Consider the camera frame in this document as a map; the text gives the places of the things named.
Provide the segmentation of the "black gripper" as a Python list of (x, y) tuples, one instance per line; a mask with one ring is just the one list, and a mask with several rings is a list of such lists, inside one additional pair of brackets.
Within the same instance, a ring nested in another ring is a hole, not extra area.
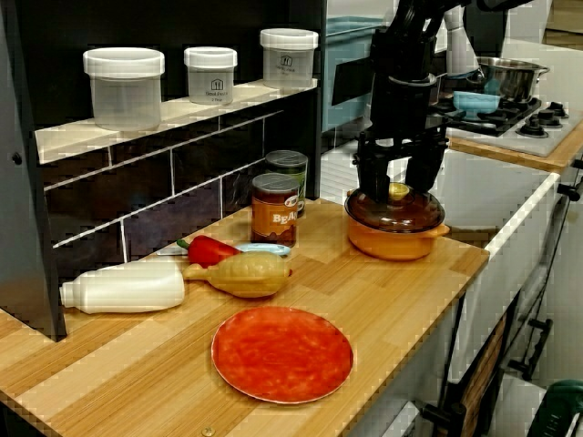
[(371, 126), (359, 136), (360, 190), (368, 198), (388, 199), (388, 160), (410, 157), (407, 185), (429, 191), (443, 162), (446, 140), (440, 121), (428, 127), (429, 100), (436, 77), (403, 81), (377, 75), (373, 80)]

